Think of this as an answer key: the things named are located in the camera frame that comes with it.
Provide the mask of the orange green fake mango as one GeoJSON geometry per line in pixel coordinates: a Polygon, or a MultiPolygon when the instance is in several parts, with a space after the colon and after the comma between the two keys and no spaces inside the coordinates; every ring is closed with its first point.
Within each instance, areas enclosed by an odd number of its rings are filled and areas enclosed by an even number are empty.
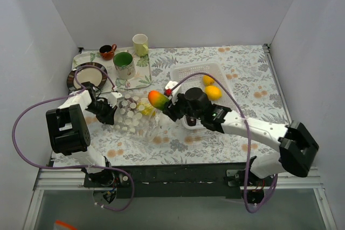
{"type": "Polygon", "coordinates": [[[164,110],[165,104],[169,102],[168,97],[166,97],[164,94],[162,94],[156,90],[152,90],[149,92],[148,100],[154,108],[161,110],[161,111],[164,110]]]}

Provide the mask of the orange fake fruit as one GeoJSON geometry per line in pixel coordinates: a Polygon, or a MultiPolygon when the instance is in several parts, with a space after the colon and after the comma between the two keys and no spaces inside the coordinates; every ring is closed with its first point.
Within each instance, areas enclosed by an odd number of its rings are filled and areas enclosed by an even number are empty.
{"type": "Polygon", "coordinates": [[[206,86],[205,93],[208,96],[209,100],[212,101],[219,100],[222,97],[222,91],[214,85],[206,86]]]}

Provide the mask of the yellow fake lemon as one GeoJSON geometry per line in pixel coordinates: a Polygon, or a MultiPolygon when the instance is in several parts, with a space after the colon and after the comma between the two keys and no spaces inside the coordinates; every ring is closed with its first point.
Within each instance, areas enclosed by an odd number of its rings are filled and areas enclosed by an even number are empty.
{"type": "Polygon", "coordinates": [[[215,83],[215,80],[210,76],[204,75],[203,76],[203,84],[204,86],[211,86],[215,83]]]}

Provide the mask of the polka dot zip top bag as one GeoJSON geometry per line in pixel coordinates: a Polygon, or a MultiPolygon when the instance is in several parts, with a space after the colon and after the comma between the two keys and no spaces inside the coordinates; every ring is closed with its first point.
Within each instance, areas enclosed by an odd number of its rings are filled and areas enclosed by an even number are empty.
{"type": "Polygon", "coordinates": [[[160,126],[160,112],[155,116],[145,116],[138,111],[139,102],[149,102],[144,94],[125,92],[117,102],[113,129],[125,136],[151,141],[160,126]]]}

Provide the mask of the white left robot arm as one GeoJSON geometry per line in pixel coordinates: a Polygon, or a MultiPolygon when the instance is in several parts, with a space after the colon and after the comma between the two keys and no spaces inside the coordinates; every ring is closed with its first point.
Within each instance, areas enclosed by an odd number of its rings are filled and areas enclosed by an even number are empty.
{"type": "Polygon", "coordinates": [[[119,92],[110,92],[98,98],[91,82],[81,84],[83,91],[73,92],[57,109],[46,112],[47,128],[52,150],[57,154],[69,156],[83,165],[82,172],[94,183],[111,186],[115,181],[108,159],[91,146],[91,136],[83,111],[96,115],[96,119],[107,125],[114,125],[114,114],[118,100],[123,97],[119,92]]]}

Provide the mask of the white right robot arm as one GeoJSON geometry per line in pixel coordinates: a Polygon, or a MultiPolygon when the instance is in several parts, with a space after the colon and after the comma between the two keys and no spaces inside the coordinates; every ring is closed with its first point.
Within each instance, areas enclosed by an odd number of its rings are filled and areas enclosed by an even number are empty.
{"type": "Polygon", "coordinates": [[[189,116],[200,120],[208,130],[246,137],[275,151],[250,159],[249,169],[244,171],[244,180],[249,185],[283,172],[300,178],[308,176],[319,145],[303,123],[292,121],[285,125],[244,119],[231,108],[213,104],[198,87],[185,93],[168,88],[165,94],[171,96],[171,100],[164,105],[163,113],[173,121],[189,116]]]}

